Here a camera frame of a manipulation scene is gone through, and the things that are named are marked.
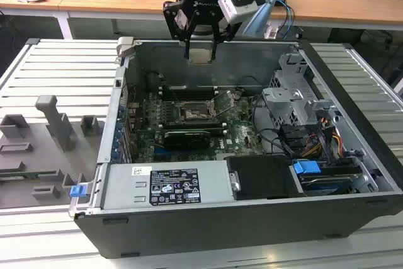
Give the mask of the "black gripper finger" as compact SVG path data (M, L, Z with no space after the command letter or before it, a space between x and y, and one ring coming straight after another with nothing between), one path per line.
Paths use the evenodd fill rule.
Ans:
M228 24L227 27L224 29L224 31L220 31L219 15L214 11L210 12L210 21L213 33L211 58L210 58L210 61L212 62L216 58L217 45L225 41L229 42L235 37L236 25Z
M190 58L190 40L200 17L199 10L195 9L193 5L193 0L166 1L163 4L163 15L172 39L185 43L185 59ZM183 28L178 25L176 20L180 12L182 12L187 19Z

